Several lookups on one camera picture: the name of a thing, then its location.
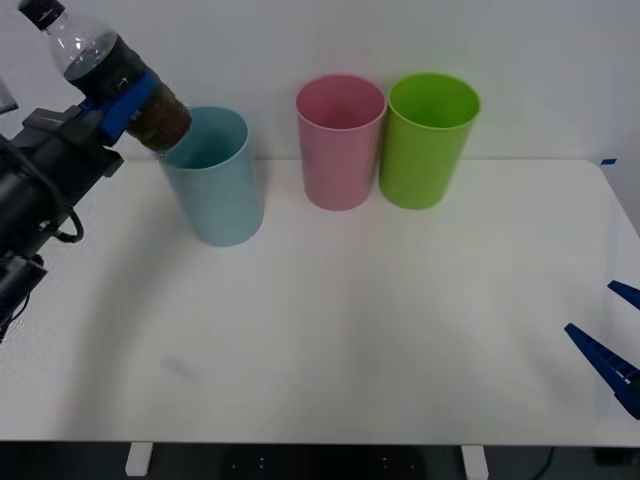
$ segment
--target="plastic cup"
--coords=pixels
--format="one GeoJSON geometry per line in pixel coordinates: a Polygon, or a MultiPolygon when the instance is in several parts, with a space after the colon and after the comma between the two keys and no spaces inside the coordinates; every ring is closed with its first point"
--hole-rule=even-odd
{"type": "Polygon", "coordinates": [[[326,210],[349,210],[371,191],[384,93],[353,75],[317,78],[296,99],[304,189],[326,210]]]}
{"type": "Polygon", "coordinates": [[[263,217],[249,127],[223,107],[194,108],[191,117],[189,132],[160,163],[196,236],[237,245],[258,231],[263,217]]]}
{"type": "Polygon", "coordinates": [[[399,207],[432,207],[447,191],[480,97],[449,75],[418,73],[395,84],[389,107],[380,189],[399,207]]]}

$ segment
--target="dark liquid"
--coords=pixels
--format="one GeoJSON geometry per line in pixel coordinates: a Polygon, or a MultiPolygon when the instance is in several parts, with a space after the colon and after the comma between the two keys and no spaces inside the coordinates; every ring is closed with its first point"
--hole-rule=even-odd
{"type": "Polygon", "coordinates": [[[83,53],[77,61],[71,63],[65,71],[64,78],[99,105],[124,94],[146,72],[153,74],[158,86],[129,122],[127,131],[154,152],[169,151],[189,130],[189,111],[169,87],[160,81],[155,72],[145,65],[140,56],[127,46],[120,35],[111,51],[100,60],[100,47],[108,48],[112,42],[108,35],[110,34],[98,37],[95,46],[91,47],[92,52],[83,53]],[[80,75],[86,70],[87,62],[97,64],[84,75],[80,75]]]}

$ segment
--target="blue clamp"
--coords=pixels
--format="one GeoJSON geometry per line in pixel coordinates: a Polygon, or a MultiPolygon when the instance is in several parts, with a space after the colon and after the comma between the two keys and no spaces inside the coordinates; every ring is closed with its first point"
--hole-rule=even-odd
{"type": "MultiPolygon", "coordinates": [[[[640,310],[640,290],[616,281],[611,282],[608,287],[640,310]]],[[[615,397],[627,412],[636,420],[640,420],[640,370],[595,341],[574,324],[570,323],[564,330],[611,387],[615,397]]]]}
{"type": "Polygon", "coordinates": [[[156,77],[152,73],[147,72],[121,97],[102,105],[94,105],[93,102],[87,98],[80,104],[80,108],[82,108],[85,114],[94,110],[102,111],[103,118],[99,128],[115,143],[124,133],[136,112],[149,99],[151,92],[153,92],[157,85],[158,81],[156,77]]]}

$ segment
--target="black cable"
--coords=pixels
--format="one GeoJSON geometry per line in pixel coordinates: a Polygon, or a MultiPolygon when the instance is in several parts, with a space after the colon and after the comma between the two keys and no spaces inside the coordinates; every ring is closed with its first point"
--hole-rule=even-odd
{"type": "Polygon", "coordinates": [[[71,218],[73,222],[73,226],[76,230],[76,233],[71,235],[65,232],[57,231],[54,233],[54,236],[63,243],[78,243],[84,238],[84,226],[82,225],[82,221],[80,217],[75,212],[71,205],[68,205],[65,201],[62,193],[58,190],[58,187],[54,185],[54,183],[49,180],[49,178],[42,173],[32,162],[27,158],[27,156],[20,151],[18,147],[13,145],[9,140],[7,140],[3,135],[0,135],[0,146],[8,151],[15,158],[20,160],[23,166],[27,169],[28,173],[31,174],[36,180],[38,180],[45,189],[49,192],[54,202],[56,202],[56,206],[62,213],[66,213],[71,218]]]}
{"type": "Polygon", "coordinates": [[[549,470],[549,467],[551,466],[551,462],[553,461],[553,455],[555,453],[556,453],[556,447],[551,447],[549,449],[549,454],[547,455],[547,460],[544,462],[544,465],[540,470],[538,470],[538,473],[536,473],[533,477],[531,477],[530,480],[540,480],[542,476],[545,473],[547,473],[547,470],[549,470]]]}

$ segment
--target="white wall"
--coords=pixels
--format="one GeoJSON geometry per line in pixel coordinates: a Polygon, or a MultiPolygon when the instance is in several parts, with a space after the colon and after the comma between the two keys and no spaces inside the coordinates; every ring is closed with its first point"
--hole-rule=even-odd
{"type": "MultiPolygon", "coordinates": [[[[239,109],[262,157],[298,156],[295,93],[332,71],[385,87],[414,70],[466,79],[484,103],[466,156],[598,158],[633,152],[640,133],[637,0],[65,3],[117,29],[185,102],[239,109]]],[[[26,19],[0,15],[0,75],[22,107],[0,129],[14,133],[34,106],[80,96],[26,19]]]]}

